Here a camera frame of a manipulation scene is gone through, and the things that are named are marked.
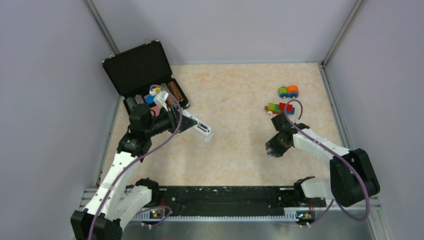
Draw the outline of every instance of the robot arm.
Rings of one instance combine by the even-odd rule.
[[[289,148],[295,147],[311,154],[330,170],[330,178],[308,177],[295,183],[295,185],[301,186],[305,198],[334,199],[344,207],[349,207],[365,198],[358,180],[349,168],[319,143],[351,164],[364,181],[369,196],[380,192],[380,185],[373,166],[364,150],[360,148],[351,150],[338,146],[317,135],[309,129],[309,126],[296,123],[295,125],[306,135],[315,139],[312,141],[292,127],[284,114],[273,117],[272,123],[278,133],[265,144],[269,155],[278,158],[283,156]]]
[[[103,179],[97,192],[91,201],[84,207],[83,211],[76,210],[71,217],[71,224],[77,239],[86,239],[90,231],[96,212],[100,214],[96,219],[93,236],[97,240],[121,239],[123,229],[127,226],[133,216],[152,200],[152,184],[138,185],[131,193],[121,200],[125,187],[134,171],[141,165],[144,159],[131,164],[134,158],[146,154],[152,146],[151,137],[165,131],[176,130],[180,112],[176,106],[169,109],[161,102],[167,99],[164,91],[159,91],[155,96],[157,105],[162,106],[158,116],[152,117],[150,107],[147,104],[139,104],[131,109],[129,115],[130,125],[122,139],[119,141],[117,152],[107,175]],[[188,111],[183,111],[182,121],[178,133],[189,128],[194,128],[205,136],[205,142],[212,138],[212,128],[203,123]],[[121,177],[112,187],[118,175]]]

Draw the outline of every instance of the beige table surface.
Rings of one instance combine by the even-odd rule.
[[[286,103],[277,91],[297,85],[303,103],[302,121],[317,134],[340,144],[329,99],[316,63],[173,65],[175,79],[191,102],[188,111],[214,131],[210,143],[188,129],[145,158],[131,183],[151,178],[160,185],[281,186],[307,177],[328,177],[318,160],[292,147],[283,157],[268,156],[265,143],[276,131],[268,103]],[[292,120],[299,115],[296,108]],[[120,105],[102,176],[109,170],[118,142],[129,125]],[[170,133],[152,138],[152,148]]]

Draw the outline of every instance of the toy car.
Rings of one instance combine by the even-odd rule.
[[[266,110],[266,114],[267,115],[272,115],[272,114],[282,114],[284,112],[284,107],[286,106],[285,103],[280,102],[279,104],[276,103],[269,103],[268,106],[265,106],[264,109]],[[287,106],[287,113],[288,114],[295,114],[295,108],[293,107],[293,105],[289,104]]]
[[[295,99],[299,96],[299,88],[296,85],[291,86],[282,86],[279,88],[279,96],[280,98],[286,99],[286,98],[292,98]]]

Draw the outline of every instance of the red block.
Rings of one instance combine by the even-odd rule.
[[[280,102],[279,104],[278,104],[278,109],[279,110],[281,110],[281,111],[284,111],[284,107],[286,106],[286,104],[285,103],[282,103],[282,102]],[[287,106],[287,112],[291,112],[293,110],[293,105],[291,105],[291,104],[289,104],[288,106]]]

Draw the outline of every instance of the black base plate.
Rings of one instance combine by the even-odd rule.
[[[145,207],[166,205],[172,216],[282,216],[284,208],[325,207],[325,200],[295,199],[293,186],[160,186]]]

